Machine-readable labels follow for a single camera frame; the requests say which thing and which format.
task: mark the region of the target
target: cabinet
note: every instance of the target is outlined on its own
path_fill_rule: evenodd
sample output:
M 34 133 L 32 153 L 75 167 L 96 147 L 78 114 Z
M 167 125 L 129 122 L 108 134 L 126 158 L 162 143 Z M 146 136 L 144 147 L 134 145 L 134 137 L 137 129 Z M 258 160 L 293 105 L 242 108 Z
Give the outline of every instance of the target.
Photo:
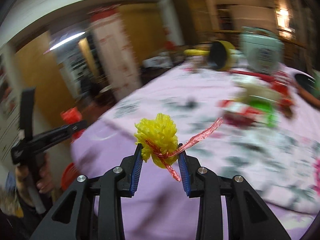
M 206 41 L 212 31 L 210 15 L 205 0 L 172 0 L 177 12 L 184 41 L 188 45 Z

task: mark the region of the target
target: purple tablecloth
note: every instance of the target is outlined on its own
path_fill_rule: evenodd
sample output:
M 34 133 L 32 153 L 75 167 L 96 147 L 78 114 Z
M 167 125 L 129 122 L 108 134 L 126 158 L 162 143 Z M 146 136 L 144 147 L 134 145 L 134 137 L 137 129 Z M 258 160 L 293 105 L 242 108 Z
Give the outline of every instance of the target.
M 72 144 L 72 157 L 78 170 L 89 178 L 101 176 L 133 155 L 135 138 L 98 120 Z M 226 221 L 225 203 L 222 201 Z M 292 240 L 305 233 L 315 216 L 269 207 L 278 217 Z M 152 161 L 143 163 L 138 190 L 133 198 L 122 198 L 126 239 L 194 240 L 199 212 L 199 199 L 189 199 L 181 183 Z M 228 225 L 224 223 L 224 239 Z

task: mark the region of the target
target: silver bolt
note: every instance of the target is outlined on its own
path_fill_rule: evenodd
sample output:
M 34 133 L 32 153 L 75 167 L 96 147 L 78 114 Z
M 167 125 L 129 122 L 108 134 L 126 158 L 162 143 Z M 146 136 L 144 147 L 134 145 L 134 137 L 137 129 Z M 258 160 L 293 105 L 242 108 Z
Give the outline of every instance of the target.
M 114 168 L 113 168 L 113 172 L 114 172 L 114 173 L 121 173 L 121 172 L 122 172 L 122 168 L 119 167 L 119 166 L 118 166 L 118 167 L 114 167 Z
M 85 181 L 85 176 L 84 176 L 84 175 L 80 175 L 80 176 L 77 178 L 77 181 L 79 181 L 79 182 L 84 182 L 84 181 Z
M 235 181 L 236 182 L 242 182 L 243 181 L 243 177 L 240 175 L 235 176 Z
M 201 174 L 205 174 L 205 173 L 208 172 L 208 170 L 207 170 L 207 168 L 205 168 L 205 167 L 200 167 L 200 168 L 198 169 L 198 172 L 201 173 Z

